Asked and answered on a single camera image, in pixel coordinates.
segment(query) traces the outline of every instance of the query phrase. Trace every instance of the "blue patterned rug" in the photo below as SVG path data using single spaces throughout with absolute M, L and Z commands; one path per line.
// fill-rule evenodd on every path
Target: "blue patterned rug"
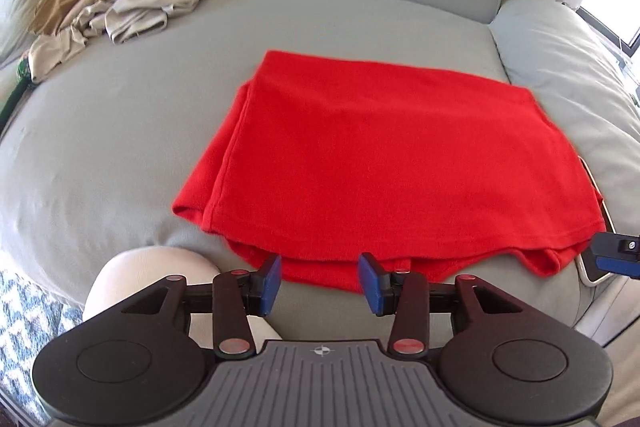
M 0 305 L 0 386 L 34 422 L 46 425 L 50 418 L 31 384 L 31 365 L 51 339 L 82 322 L 82 311 L 6 271 L 0 271 Z

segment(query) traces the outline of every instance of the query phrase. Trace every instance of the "phone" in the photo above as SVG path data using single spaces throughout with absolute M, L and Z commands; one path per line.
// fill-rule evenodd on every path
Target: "phone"
M 589 175 L 589 179 L 591 180 L 591 184 L 593 187 L 600 193 L 598 186 L 596 185 L 596 180 L 593 178 L 593 174 L 589 170 L 587 163 L 580 158 L 580 162 L 582 162 L 582 166 L 584 170 L 587 171 Z M 604 218 L 605 227 L 607 232 L 616 233 L 616 229 L 613 226 L 613 222 L 611 220 L 611 216 L 609 215 L 609 211 L 607 210 L 607 205 L 604 200 L 600 202 L 600 211 L 602 212 L 602 217 Z M 575 264 L 578 267 L 578 274 L 580 275 L 580 280 L 582 284 L 585 286 L 594 287 L 598 284 L 606 281 L 613 274 L 611 272 L 607 272 L 601 270 L 596 266 L 596 259 L 593 253 L 591 253 L 591 248 L 587 248 L 587 250 L 583 251 L 578 257 L 575 258 Z

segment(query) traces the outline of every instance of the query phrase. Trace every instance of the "green object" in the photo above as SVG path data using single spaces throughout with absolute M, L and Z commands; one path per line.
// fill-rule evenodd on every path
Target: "green object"
M 9 95 L 4 107 L 0 110 L 0 134 L 4 131 L 15 108 L 20 103 L 22 96 L 27 89 L 34 89 L 37 84 L 31 82 L 31 70 L 29 69 L 29 59 L 23 58 L 18 64 L 18 84 Z

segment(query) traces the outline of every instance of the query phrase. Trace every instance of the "sofa seat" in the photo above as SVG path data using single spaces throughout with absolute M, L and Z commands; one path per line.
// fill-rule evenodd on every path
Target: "sofa seat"
M 34 92 L 0 144 L 0 178 L 9 181 L 0 186 L 0 250 L 76 303 L 108 260 L 132 248 L 182 247 L 221 270 L 244 267 L 170 206 L 268 49 L 507 81 L 487 26 L 428 6 L 203 0 L 159 34 L 119 46 L 93 40 Z M 591 302 L 574 264 L 550 279 L 509 256 L 470 271 L 570 325 Z M 270 322 L 287 339 L 385 339 L 390 326 L 360 295 L 295 283 L 283 284 Z M 448 331 L 446 317 L 435 317 L 434 344 Z

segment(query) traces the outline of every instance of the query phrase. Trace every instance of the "blue gripper pad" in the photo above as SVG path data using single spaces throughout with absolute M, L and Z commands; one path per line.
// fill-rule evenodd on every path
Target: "blue gripper pad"
M 640 277 L 640 263 L 622 261 L 622 259 L 613 259 L 611 257 L 596 257 L 596 266 L 607 272 L 627 275 L 633 278 Z
M 384 298 L 380 288 L 380 277 L 363 255 L 358 259 L 358 278 L 371 312 L 382 315 Z
M 264 278 L 262 299 L 260 300 L 260 317 L 266 317 L 271 313 L 273 303 L 278 295 L 282 282 L 282 257 L 278 256 Z

